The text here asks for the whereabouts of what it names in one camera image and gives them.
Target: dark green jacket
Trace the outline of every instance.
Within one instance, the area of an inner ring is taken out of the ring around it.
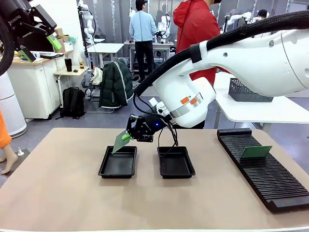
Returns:
[[[99,107],[120,108],[132,96],[132,74],[125,62],[120,59],[104,65]]]

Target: green card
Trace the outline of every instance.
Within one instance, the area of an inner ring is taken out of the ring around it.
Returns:
[[[272,146],[249,146],[242,153],[241,159],[263,158],[271,150]]]
[[[112,150],[112,154],[118,151],[120,148],[127,145],[130,142],[130,140],[131,140],[131,136],[127,133],[126,130],[124,130],[119,135],[117,135],[114,148]]]

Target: light blue shirt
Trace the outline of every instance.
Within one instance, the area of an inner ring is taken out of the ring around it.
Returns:
[[[136,42],[153,40],[156,26],[151,14],[144,11],[138,11],[134,14],[130,21],[129,32]]]

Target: black cable hose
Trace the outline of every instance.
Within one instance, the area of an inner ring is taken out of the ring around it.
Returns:
[[[0,39],[4,47],[3,57],[0,60],[0,76],[1,76],[9,69],[13,61],[15,51],[11,33],[6,23],[1,17],[0,17]]]
[[[309,11],[273,16],[223,33],[207,42],[207,50],[278,30],[309,29]]]
[[[175,65],[190,58],[189,48],[181,51],[177,55],[166,60],[160,68],[154,70],[149,76],[142,81],[142,83],[136,87],[134,94],[140,96],[155,80],[162,76],[167,70],[171,69]]]
[[[309,28],[309,11],[300,11],[289,14],[273,16],[262,21],[247,24],[229,32],[223,33],[207,42],[207,50],[210,51],[219,46],[232,44],[243,39],[272,31],[291,30],[291,29],[308,29]],[[160,68],[153,71],[135,90],[134,94],[140,96],[154,81],[166,73],[175,65],[190,59],[189,48],[174,55],[165,61]]]

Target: black mesh basket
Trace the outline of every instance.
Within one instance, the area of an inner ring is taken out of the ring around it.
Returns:
[[[273,97],[253,93],[236,78],[231,78],[228,94],[237,102],[272,102]]]

